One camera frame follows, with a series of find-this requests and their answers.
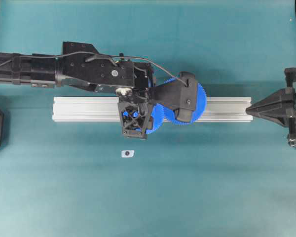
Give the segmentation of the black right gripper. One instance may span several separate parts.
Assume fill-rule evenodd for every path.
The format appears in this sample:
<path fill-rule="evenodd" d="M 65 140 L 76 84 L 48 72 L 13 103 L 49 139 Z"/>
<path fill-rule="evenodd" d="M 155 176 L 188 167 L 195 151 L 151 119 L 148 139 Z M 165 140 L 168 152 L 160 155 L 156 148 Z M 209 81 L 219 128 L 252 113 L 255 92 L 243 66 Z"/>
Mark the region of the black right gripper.
<path fill-rule="evenodd" d="M 296 82 L 296 68 L 286 68 L 285 71 L 286 88 L 277 90 L 264 99 L 252 104 L 246 109 L 246 113 L 253 117 L 268 120 L 274 122 L 282 127 L 289 127 L 288 144 L 292 147 L 296 147 L 296 90 L 294 89 L 294 83 Z M 282 104 L 292 101 L 292 109 L 289 112 L 293 112 L 291 115 L 277 113 L 278 110 L 260 111 L 259 108 Z"/>

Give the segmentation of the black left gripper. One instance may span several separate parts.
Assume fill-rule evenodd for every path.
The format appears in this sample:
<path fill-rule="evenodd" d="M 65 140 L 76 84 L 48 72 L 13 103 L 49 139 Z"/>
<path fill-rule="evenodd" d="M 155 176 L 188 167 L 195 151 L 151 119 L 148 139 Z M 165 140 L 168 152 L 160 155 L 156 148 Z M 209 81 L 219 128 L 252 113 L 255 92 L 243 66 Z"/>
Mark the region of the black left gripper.
<path fill-rule="evenodd" d="M 147 130 L 153 127 L 152 110 L 154 104 L 149 100 L 149 88 L 154 86 L 153 69 L 150 63 L 134 63 L 133 88 L 119 88 L 118 112 L 122 135 L 126 138 L 147 139 Z"/>

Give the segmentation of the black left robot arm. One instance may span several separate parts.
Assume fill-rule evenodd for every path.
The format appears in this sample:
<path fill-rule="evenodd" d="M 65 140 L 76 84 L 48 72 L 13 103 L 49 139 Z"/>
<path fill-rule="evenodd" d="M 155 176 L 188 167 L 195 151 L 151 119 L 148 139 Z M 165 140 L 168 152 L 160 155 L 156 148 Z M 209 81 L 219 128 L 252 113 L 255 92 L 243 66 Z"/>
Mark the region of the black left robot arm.
<path fill-rule="evenodd" d="M 64 42 L 62 48 L 61 55 L 0 53 L 0 83 L 114 93 L 123 135 L 145 139 L 156 122 L 148 94 L 154 86 L 151 63 L 101 54 L 92 44 Z"/>

